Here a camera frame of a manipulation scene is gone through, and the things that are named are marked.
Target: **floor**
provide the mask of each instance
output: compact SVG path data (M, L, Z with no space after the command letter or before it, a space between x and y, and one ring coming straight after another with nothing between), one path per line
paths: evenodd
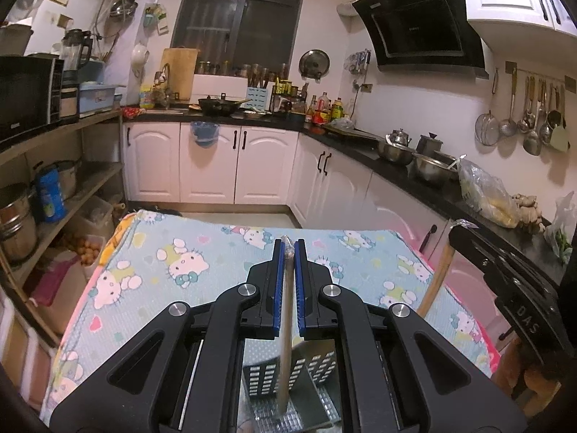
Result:
M260 228L291 228L296 225L284 213L182 213L185 218L207 223L233 224L235 226L255 226Z

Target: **kitchen sink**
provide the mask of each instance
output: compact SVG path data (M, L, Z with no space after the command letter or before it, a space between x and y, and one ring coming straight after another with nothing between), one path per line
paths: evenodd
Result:
M188 114L187 108L182 109L146 109L147 114L162 114L162 115L184 115Z

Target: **kettle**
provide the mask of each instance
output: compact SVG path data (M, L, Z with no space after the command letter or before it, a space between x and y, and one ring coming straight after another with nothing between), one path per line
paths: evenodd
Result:
M437 135L429 132L429 136L421 135L417 144L417 153L431 157L435 151L440 151L442 141L437 140Z
M391 140L392 143L397 143L397 145L408 146L412 138L409 138L409 135L400 128L399 130L393 130L393 132L389 134L389 140Z

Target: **frying pan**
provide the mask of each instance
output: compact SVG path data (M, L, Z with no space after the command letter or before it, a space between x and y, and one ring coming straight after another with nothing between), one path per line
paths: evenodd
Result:
M209 96L206 99L199 99L198 105L200 105L200 109L203 111L204 115L211 117L228 117L235 113L242 103L249 100L250 99L243 99L242 101L227 101L225 99L211 99Z

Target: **range hood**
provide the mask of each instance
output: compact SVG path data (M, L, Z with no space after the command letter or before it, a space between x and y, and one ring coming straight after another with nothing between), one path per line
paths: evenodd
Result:
M357 0L379 70L460 73L489 79L465 0Z

